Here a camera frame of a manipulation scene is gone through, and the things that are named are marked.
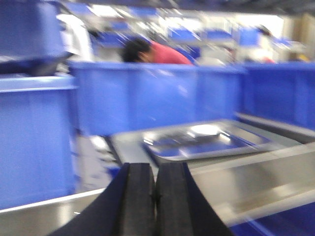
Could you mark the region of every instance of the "person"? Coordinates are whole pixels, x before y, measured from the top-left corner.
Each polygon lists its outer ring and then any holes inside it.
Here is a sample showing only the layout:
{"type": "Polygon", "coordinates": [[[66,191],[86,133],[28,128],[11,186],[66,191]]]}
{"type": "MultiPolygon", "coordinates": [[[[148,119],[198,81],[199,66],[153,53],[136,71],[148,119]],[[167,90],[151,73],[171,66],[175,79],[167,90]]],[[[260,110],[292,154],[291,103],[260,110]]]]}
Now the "person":
{"type": "Polygon", "coordinates": [[[122,59],[124,62],[192,64],[175,49],[142,38],[126,42],[122,51],[122,59]]]}
{"type": "Polygon", "coordinates": [[[252,53],[252,59],[254,61],[262,63],[275,63],[273,60],[273,48],[272,48],[272,39],[273,35],[271,31],[268,30],[265,26],[258,26],[258,32],[260,33],[259,37],[259,49],[256,49],[252,53]]]}

